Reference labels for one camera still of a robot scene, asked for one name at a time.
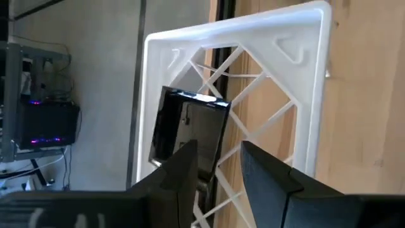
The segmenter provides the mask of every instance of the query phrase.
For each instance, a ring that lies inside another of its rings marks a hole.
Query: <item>cable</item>
[[[72,146],[70,145],[70,159],[69,159],[69,176],[68,176],[68,185],[69,189],[71,188],[70,186],[70,174],[72,174]]]
[[[65,148],[65,151],[63,152],[63,155],[62,155],[60,158],[58,158],[57,160],[55,160],[55,161],[49,162],[49,163],[47,163],[47,164],[45,164],[45,165],[41,165],[40,167],[35,168],[35,169],[33,169],[33,170],[26,171],[26,172],[24,172],[24,173],[22,173],[22,174],[20,174],[20,175],[17,175],[17,176],[14,176],[14,177],[8,177],[7,179],[5,179],[5,180],[2,181],[2,183],[0,184],[0,187],[3,186],[3,185],[5,185],[5,183],[6,183],[7,181],[11,180],[11,179],[15,179],[15,178],[24,176],[24,175],[26,175],[26,174],[28,174],[28,173],[31,173],[31,172],[35,171],[35,170],[38,170],[38,169],[40,169],[40,168],[44,168],[44,167],[46,167],[46,166],[48,166],[48,165],[52,165],[53,163],[56,163],[56,162],[62,160],[67,150],[68,150],[68,147]]]
[[[68,172],[68,162],[66,160],[65,154],[63,154],[63,159],[65,161],[65,173],[63,174],[62,190],[65,188],[65,179],[66,179],[66,174]]]
[[[78,139],[78,135],[80,134],[80,130],[82,130],[82,120],[83,120],[83,115],[82,115],[82,110],[79,109],[78,114],[80,116],[80,121],[78,124],[78,130],[77,130],[77,134],[76,134],[76,140]]]
[[[37,43],[40,43],[40,44],[58,45],[58,46],[62,46],[62,47],[65,48],[66,54],[68,55],[68,64],[65,67],[63,67],[62,69],[55,72],[55,74],[60,75],[60,76],[62,76],[64,78],[70,80],[70,82],[71,82],[70,90],[69,91],[53,90],[53,91],[50,91],[48,94],[46,94],[46,98],[50,98],[53,101],[58,101],[58,100],[66,101],[66,100],[69,100],[70,99],[70,94],[73,91],[75,82],[74,82],[74,80],[72,78],[67,77],[66,75],[63,75],[61,73],[63,70],[66,70],[72,63],[72,58],[70,56],[69,47],[66,44],[62,44],[62,43],[58,43],[58,42],[38,41],[38,40],[35,40],[35,39],[22,37],[20,35],[11,35],[11,36],[19,38],[19,39],[24,39],[24,40],[27,40],[27,41],[31,41],[31,42],[37,42]]]
[[[67,54],[68,57],[69,57],[69,61],[68,61],[67,66],[65,66],[64,68],[62,68],[61,70],[59,70],[57,73],[63,71],[63,70],[66,69],[66,68],[68,68],[68,67],[70,66],[70,63],[72,62],[72,59],[70,58],[69,48],[68,48],[68,46],[67,46],[66,44],[62,44],[62,43],[58,43],[58,42],[38,41],[38,40],[35,40],[35,39],[30,39],[30,38],[23,37],[23,36],[20,36],[20,35],[10,35],[10,36],[16,37],[16,38],[19,38],[19,39],[24,39],[24,40],[26,40],[26,41],[37,42],[37,43],[40,43],[40,44],[59,45],[59,46],[64,47],[65,50],[66,50],[66,54]]]
[[[14,19],[8,18],[8,17],[5,17],[5,16],[0,16],[0,20],[5,20],[5,21],[8,21],[8,22],[14,22],[15,21]]]

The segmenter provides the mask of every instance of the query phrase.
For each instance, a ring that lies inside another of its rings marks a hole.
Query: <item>black plastic part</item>
[[[125,192],[21,192],[0,199],[0,227],[189,228],[197,144],[188,142]]]
[[[405,197],[344,195],[242,142],[242,175],[258,228],[405,227]]]
[[[76,141],[78,106],[72,102],[29,102],[21,100],[18,107],[14,141],[20,149],[66,146]]]
[[[198,177],[209,183],[220,158],[230,103],[221,98],[162,87],[149,161],[164,163],[183,141],[198,141]]]

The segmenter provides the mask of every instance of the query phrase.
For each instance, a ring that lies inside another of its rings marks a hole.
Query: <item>white plastic frame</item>
[[[310,175],[315,175],[320,127],[323,83],[327,65],[328,43],[331,25],[330,5],[325,1],[276,9],[230,20],[181,28],[151,34],[146,39],[140,102],[140,131],[137,145],[137,181],[154,170],[147,161],[153,136],[154,121],[158,111],[161,86],[176,87],[185,73],[193,68],[203,80],[198,92],[209,89],[215,96],[221,94],[213,82],[221,75],[229,77],[254,77],[233,101],[236,105],[264,80],[272,79],[290,98],[290,101],[254,132],[249,132],[234,112],[230,118],[253,141],[280,118],[293,105],[297,107],[294,154],[284,162]],[[218,68],[198,63],[208,48],[233,46],[236,49]],[[246,51],[263,69],[258,75],[232,75],[224,71]],[[203,68],[214,73],[209,79]],[[239,150],[239,146],[224,153],[218,166]],[[232,202],[248,227],[248,221],[238,197],[219,168],[215,176],[229,199],[203,215],[196,205],[194,214],[202,227],[208,227],[205,218]]]

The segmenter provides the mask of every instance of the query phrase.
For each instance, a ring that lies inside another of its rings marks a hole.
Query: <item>black box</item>
[[[20,149],[66,146],[76,140],[80,108],[72,102],[21,101],[15,142]]]

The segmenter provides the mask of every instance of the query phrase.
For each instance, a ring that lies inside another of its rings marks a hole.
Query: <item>plywood board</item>
[[[236,16],[299,4],[300,0],[238,0]],[[332,1],[333,29],[325,82],[316,178],[343,193],[405,193],[405,1]],[[243,56],[232,73],[257,73]],[[250,79],[230,79],[228,96],[236,96]],[[287,102],[275,84],[267,82],[234,112],[248,129]],[[295,110],[291,109],[257,143],[286,158],[292,152]],[[242,133],[229,123],[224,150]],[[235,191],[243,191],[239,154],[221,169]],[[227,196],[218,193],[218,201]],[[246,209],[249,203],[241,199]],[[226,207],[218,227],[245,227],[236,209]]]

